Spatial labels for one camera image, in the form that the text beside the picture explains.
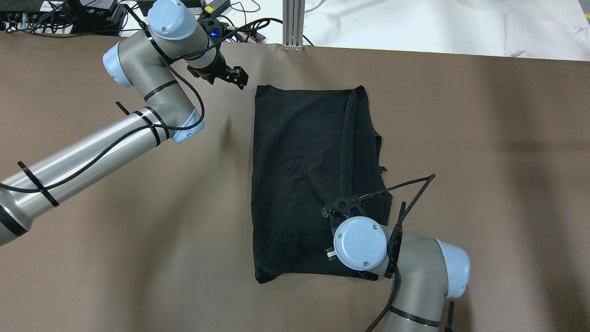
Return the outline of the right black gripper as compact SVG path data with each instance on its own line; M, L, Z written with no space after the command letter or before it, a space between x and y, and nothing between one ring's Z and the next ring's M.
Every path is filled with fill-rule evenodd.
M322 216L329 219L333 239L339 244L326 248L324 254L329 262L360 262L367 253L361 242L367 235L366 213L357 195L337 198L322 209Z

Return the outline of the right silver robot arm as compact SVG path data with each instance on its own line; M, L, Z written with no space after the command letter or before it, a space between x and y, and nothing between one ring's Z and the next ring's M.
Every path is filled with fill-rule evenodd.
M447 298L461 297L470 278L466 251L438 239L379 224L367 216L362 197L338 198L322 209L333 245L327 258L358 273L390 278L384 309L367 328L384 332L437 332Z

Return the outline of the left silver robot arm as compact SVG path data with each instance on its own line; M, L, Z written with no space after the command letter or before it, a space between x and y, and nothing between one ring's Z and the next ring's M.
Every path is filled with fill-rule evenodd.
M103 55L107 73L134 87L146 106L33 166L1 185L1 244L27 233L35 218L168 139L181 143L204 128L204 104L196 107L171 65L183 59L194 77L216 78L243 89L248 74L229 67L218 43L179 0L157 0L148 24Z

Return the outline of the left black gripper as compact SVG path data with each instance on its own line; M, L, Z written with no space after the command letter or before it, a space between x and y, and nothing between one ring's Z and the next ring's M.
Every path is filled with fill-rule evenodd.
M249 80L248 73L241 66L228 66L225 57L220 52L215 55L209 65L201 69L187 65L186 69L192 76L202 78L212 85L215 79L219 78L225 82L235 84L240 90L244 89Z

